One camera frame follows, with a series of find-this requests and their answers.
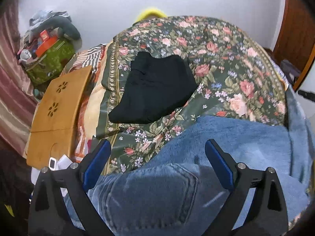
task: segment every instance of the blue fabric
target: blue fabric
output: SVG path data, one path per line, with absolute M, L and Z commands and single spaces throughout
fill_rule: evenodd
M 315 142 L 291 88 L 286 97 L 289 130 L 200 117 L 141 168 L 100 177 L 88 193 L 94 207 L 115 235 L 202 235 L 229 194 L 205 155 L 204 144 L 213 138 L 236 162 L 258 170 L 276 169 L 292 220 L 308 204 L 305 190 Z M 251 189 L 234 228 L 243 224 L 253 195 Z M 65 202 L 73 223 L 82 228 L 68 196 Z

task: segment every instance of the green bag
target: green bag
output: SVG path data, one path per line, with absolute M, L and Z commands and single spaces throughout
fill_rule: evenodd
M 67 39 L 60 38 L 42 56 L 30 63 L 26 72 L 34 87 L 43 83 L 49 84 L 57 78 L 74 53 L 73 45 Z

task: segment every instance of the flower cutout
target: flower cutout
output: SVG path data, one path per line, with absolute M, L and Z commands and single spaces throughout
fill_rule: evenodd
M 54 114 L 54 112 L 57 112 L 57 110 L 58 110 L 58 108 L 57 108 L 58 104 L 59 104 L 59 103 L 55 103 L 55 102 L 54 102 L 53 105 L 48 108 L 48 114 L 47 114 L 47 116 L 52 117 L 53 114 Z
M 67 84 L 68 84 L 68 82 L 66 81 L 64 81 L 62 84 L 60 84 L 59 86 L 58 86 L 58 89 L 56 90 L 56 92 L 58 92 L 58 93 L 60 93 L 61 92 L 61 90 L 64 90 L 66 87 L 67 87 Z

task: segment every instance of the wooden door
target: wooden door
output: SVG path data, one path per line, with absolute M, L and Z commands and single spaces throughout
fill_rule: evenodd
M 303 71 L 315 44 L 315 20 L 301 0 L 285 0 L 278 40 L 273 50 L 276 62 L 290 61 Z

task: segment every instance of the metal screw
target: metal screw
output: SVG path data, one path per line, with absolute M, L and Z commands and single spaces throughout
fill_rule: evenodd
M 269 171 L 270 173 L 274 173 L 274 172 L 276 172 L 276 171 L 275 171 L 275 169 L 274 169 L 274 168 L 272 168 L 272 167 L 269 167 L 269 168 L 268 168 L 268 171 Z
M 43 168 L 41 169 L 41 172 L 42 172 L 42 173 L 46 173 L 46 172 L 48 171 L 48 169 L 49 169 L 48 167 L 43 167 Z
M 76 169 L 76 168 L 78 168 L 78 166 L 79 166 L 79 164 L 78 164 L 78 163 L 73 162 L 73 163 L 71 163 L 70 168 L 72 168 L 72 169 Z
M 243 162 L 240 162 L 237 164 L 237 167 L 239 167 L 240 169 L 245 169 L 246 168 L 246 165 L 243 163 Z

